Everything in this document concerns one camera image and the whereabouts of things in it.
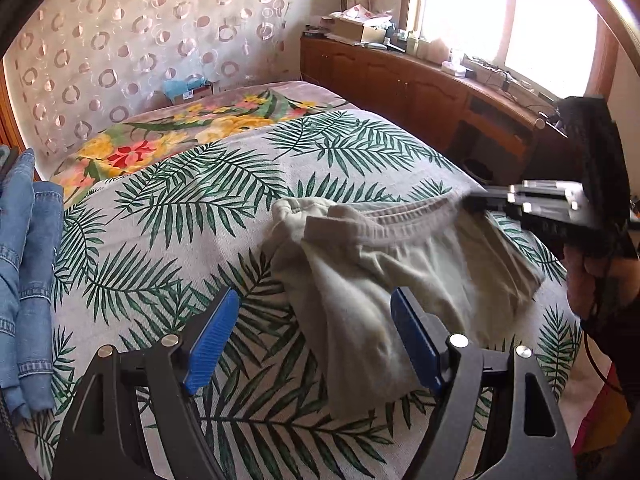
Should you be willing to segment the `right hand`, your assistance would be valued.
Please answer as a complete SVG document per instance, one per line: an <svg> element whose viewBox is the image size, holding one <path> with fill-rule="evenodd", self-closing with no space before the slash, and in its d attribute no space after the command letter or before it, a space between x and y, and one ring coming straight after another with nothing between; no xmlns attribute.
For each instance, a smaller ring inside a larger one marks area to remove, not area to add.
<svg viewBox="0 0 640 480"><path fill-rule="evenodd" d="M596 279L610 278L617 285L617 302L626 307L639 295L639 261L615 258L588 258L579 249L564 246L567 300L582 320L589 313L596 294Z"/></svg>

